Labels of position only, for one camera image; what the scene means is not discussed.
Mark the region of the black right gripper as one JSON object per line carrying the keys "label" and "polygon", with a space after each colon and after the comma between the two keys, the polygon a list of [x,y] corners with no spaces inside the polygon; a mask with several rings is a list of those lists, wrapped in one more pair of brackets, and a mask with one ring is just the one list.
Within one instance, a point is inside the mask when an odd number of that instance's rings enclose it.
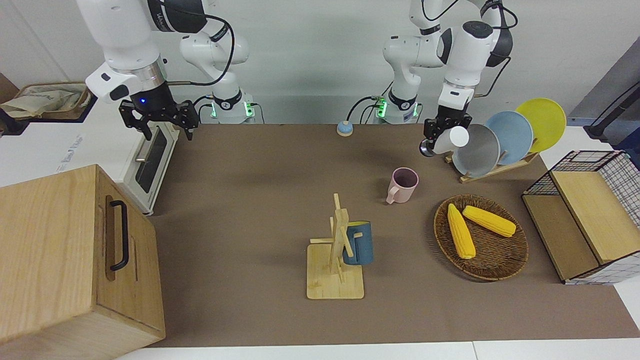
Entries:
{"label": "black right gripper", "polygon": [[125,127],[142,133],[146,141],[153,139],[149,121],[169,122],[177,116],[177,125],[183,129],[188,141],[192,141],[194,131],[201,123],[194,103],[191,100],[176,103],[166,80],[154,89],[131,95],[130,100],[122,100],[118,110]]}

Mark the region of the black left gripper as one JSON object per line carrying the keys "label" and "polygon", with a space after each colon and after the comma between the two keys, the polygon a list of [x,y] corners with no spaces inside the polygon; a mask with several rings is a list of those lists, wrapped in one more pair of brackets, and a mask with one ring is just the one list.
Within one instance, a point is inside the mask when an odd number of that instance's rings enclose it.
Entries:
{"label": "black left gripper", "polygon": [[473,121],[468,112],[469,104],[462,109],[455,109],[446,105],[438,105],[435,118],[426,118],[423,123],[423,135],[427,142],[434,144],[442,134],[442,126],[462,126],[467,129]]}

